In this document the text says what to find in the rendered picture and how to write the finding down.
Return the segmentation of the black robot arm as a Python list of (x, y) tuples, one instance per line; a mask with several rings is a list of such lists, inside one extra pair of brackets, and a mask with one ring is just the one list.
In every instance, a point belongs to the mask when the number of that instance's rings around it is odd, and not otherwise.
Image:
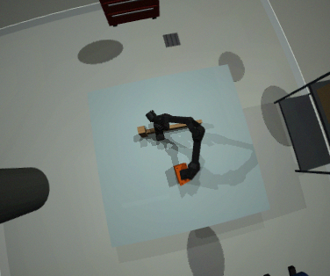
[(170, 114), (164, 113), (161, 115), (156, 115), (153, 110), (146, 114), (146, 117), (150, 122), (154, 123), (154, 128), (162, 130), (169, 130), (169, 123), (180, 123), (186, 124), (188, 129), (192, 133), (193, 151), (192, 151), (192, 160), (188, 164), (188, 169), (180, 171), (181, 180), (192, 180), (200, 171), (200, 149), (201, 141), (204, 138), (205, 128), (201, 126), (197, 121), (192, 117), (182, 117), (182, 116), (172, 116)]

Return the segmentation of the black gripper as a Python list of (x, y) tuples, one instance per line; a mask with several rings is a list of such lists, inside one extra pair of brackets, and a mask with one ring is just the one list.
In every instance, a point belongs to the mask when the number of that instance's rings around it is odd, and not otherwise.
[(159, 131), (159, 129), (158, 130), (154, 129), (154, 130), (157, 131), (157, 132), (155, 132), (155, 136), (156, 136), (157, 141), (161, 141), (161, 140), (165, 139), (164, 134), (163, 134), (163, 130), (162, 131)]

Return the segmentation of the brown wooden post with slot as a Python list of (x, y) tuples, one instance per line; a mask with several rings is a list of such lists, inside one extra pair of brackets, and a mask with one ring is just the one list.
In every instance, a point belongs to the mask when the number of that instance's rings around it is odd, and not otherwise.
[(143, 137), (148, 137), (147, 135), (147, 130), (145, 129), (144, 126), (141, 126), (141, 127), (137, 127), (138, 129), (138, 134), (143, 138)]

